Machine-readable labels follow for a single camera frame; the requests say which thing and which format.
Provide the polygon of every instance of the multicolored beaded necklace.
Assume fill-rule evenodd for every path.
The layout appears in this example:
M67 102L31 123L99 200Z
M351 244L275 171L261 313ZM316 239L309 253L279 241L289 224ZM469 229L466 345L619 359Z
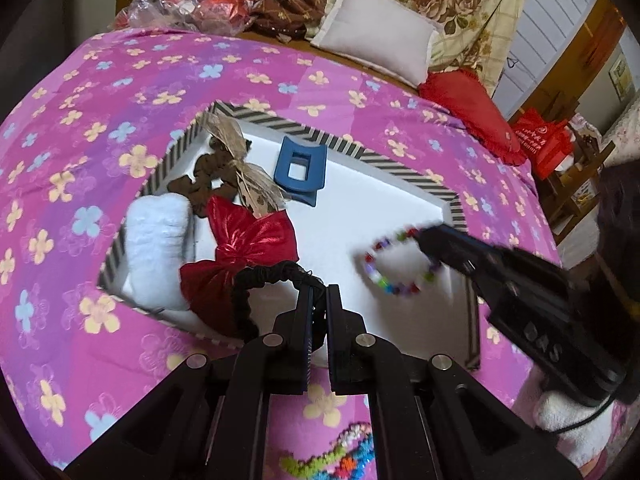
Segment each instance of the multicolored beaded necklace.
M301 480L360 480L366 465L375 458L371 425L368 422L351 424L332 444L334 448L330 452L307 461L283 457L280 467Z
M392 238L382 238L382 240L377 240L372 246L373 250L364 254L364 271L373 283L382 288L388 294L394 294L396 296L410 296L412 294L418 294L427 283L433 283L435 281L436 272L442 266L442 263L440 262L431 262L429 270L422 274L418 280L414 280L409 284L391 283L388 278L379 272L376 266L375 253L391 247L391 245L395 245L396 242L404 244L408 240L413 240L419 232L420 229L418 228L407 228L403 231L397 232Z

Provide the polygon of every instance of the bedsheet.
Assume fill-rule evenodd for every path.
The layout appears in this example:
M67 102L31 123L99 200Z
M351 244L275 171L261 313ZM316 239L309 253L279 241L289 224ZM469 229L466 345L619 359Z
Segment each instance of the bedsheet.
M95 285L140 185L197 112L223 100L352 138L443 182L471 234L558 260L528 163L502 165L431 102L286 47L170 30L98 34L0 127L0 366L46 458L71 462L177 367L231 349L168 328ZM476 378L513 406L531 363L484 320ZM326 370L272 400L265 478L369 420ZM375 478L373 466L364 478Z

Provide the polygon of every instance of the blue flower print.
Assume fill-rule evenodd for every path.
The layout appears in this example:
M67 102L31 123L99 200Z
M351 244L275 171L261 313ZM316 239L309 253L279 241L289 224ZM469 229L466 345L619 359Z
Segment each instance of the blue flower print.
M31 165L27 168L27 173L31 173L31 171L37 170L40 166L44 164L44 161L47 160L50 156L51 156L50 152L45 152L45 153L36 155Z
M380 84L376 83L375 81L365 81L365 85L371 88L374 92L380 90Z
M115 86L117 88L118 86L128 86L131 83L133 83L133 78L126 77L124 79L118 79L117 81L114 81L112 86Z
M33 317L33 303L29 301L29 293L23 290L20 293L20 304L15 306L15 319L22 325L23 332L31 332L31 317Z
M76 211L74 218L76 221L71 226L71 230L76 235L87 234L90 238L97 237L100 234L100 226L98 220L102 217L102 209L97 205L89 207L81 207Z
M109 138L115 139L118 143L123 143L125 140L127 140L127 137L135 131L136 127L132 126L131 123L120 123L120 126L118 126L112 132L109 132Z
M281 94L297 94L298 87L296 85L288 85L286 83L278 83L278 92Z
M37 138L38 138L38 134L28 134L22 142L22 147L26 148L28 146L33 146L33 143L36 141Z
M434 152L440 152L442 153L442 148L440 147L440 143L437 140L431 139L429 141L429 144L431 145L431 149Z
M174 130L172 132L169 132L169 136L171 137L171 140L166 146L167 151L169 151L171 147L178 141L178 139L180 139L183 133L184 132L182 130Z
M11 134L15 131L15 123L11 123L9 124L9 126L7 126L6 130L4 131L4 133L2 134L2 136L5 139L8 139L9 137L11 137Z
M493 216L494 208L491 206L491 204L489 204L484 198L481 198L480 202L482 203L482 211L487 213L489 216Z
M84 421L91 428L91 431L89 432L91 442L98 440L98 437L113 426L117 420L118 419L111 415L111 413L105 413L103 416L98 416L97 413L88 410L84 414Z
M222 65L205 65L202 67L202 72L200 72L200 77L202 79L206 79L210 77L212 79L218 79L222 74L223 70Z

